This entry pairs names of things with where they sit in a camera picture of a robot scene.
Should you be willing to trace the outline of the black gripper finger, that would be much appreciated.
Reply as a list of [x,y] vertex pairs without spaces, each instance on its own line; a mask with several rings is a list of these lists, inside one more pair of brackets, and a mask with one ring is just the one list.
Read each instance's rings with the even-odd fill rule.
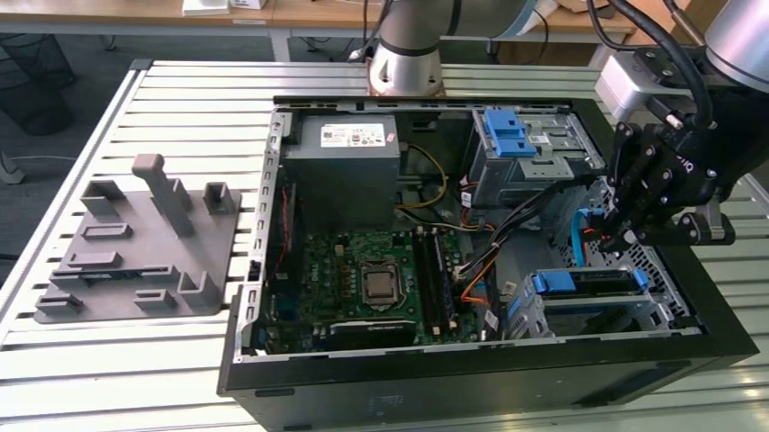
[[734,227],[718,201],[696,206],[674,220],[646,222],[632,232],[646,246],[729,246],[736,241]]
[[617,124],[607,177],[614,207],[602,229],[602,252],[625,251],[630,247],[625,239],[629,232],[637,239],[642,236],[637,231],[646,225],[672,181],[664,155],[654,125],[641,127],[624,121]]

